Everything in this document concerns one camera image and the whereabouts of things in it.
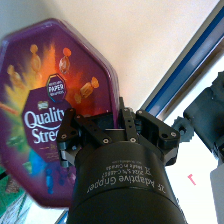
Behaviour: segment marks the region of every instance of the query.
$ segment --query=tin lid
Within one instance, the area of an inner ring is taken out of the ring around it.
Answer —
[[[113,112],[118,81],[108,61],[74,28],[50,19],[3,40],[0,154],[5,168],[42,206],[70,206],[75,168],[62,168],[56,135],[64,111]]]

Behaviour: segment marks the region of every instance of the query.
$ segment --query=screw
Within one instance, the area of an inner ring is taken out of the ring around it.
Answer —
[[[105,139],[103,140],[103,143],[104,143],[104,144],[109,143],[109,139],[108,139],[108,138],[105,138]]]
[[[135,138],[131,138],[130,142],[136,142],[136,139]]]
[[[182,126],[179,128],[179,132],[180,132],[181,136],[183,136],[186,133],[186,131],[187,130],[184,127],[182,127]]]
[[[177,134],[176,134],[175,132],[171,132],[171,135],[172,135],[173,137],[176,137],[176,136],[177,136]]]
[[[66,134],[63,134],[63,135],[61,136],[61,138],[62,138],[62,139],[65,139],[65,138],[67,138],[67,135],[66,135]]]

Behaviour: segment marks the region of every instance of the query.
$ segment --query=colorful candy wrapper graphic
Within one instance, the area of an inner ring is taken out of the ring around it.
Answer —
[[[5,192],[6,193],[18,193],[19,188],[20,188],[20,186],[18,185],[18,183],[12,177],[9,177],[9,179],[7,181],[7,186],[6,186]]]
[[[59,69],[61,73],[65,75],[66,73],[69,72],[70,61],[68,57],[71,56],[72,52],[68,48],[64,48],[63,54],[64,54],[64,57],[59,62]]]
[[[30,46],[30,51],[33,54],[31,58],[31,67],[36,72],[37,76],[42,78],[42,75],[40,74],[41,69],[41,60],[40,57],[37,55],[38,47],[36,44],[32,44]]]
[[[53,181],[51,169],[46,170],[46,185],[47,185],[47,189],[48,189],[47,190],[48,194],[53,194],[54,181]]]
[[[12,109],[11,107],[9,107],[9,106],[7,106],[7,105],[1,103],[1,102],[0,102],[0,108],[1,108],[2,110],[4,110],[4,111],[7,111],[7,112],[9,112],[9,113],[11,113],[11,114],[14,114],[14,115],[16,115],[16,116],[19,115],[19,112],[18,112],[18,111]]]
[[[13,86],[16,86],[21,89],[25,89],[25,85],[23,84],[23,81],[19,75],[14,69],[13,65],[9,65],[7,73],[10,76],[10,81],[12,82]]]
[[[76,93],[74,98],[77,104],[82,102],[82,99],[87,98],[90,94],[92,94],[93,90],[99,87],[99,82],[97,78],[92,77],[91,82],[87,82],[81,89],[80,94]]]

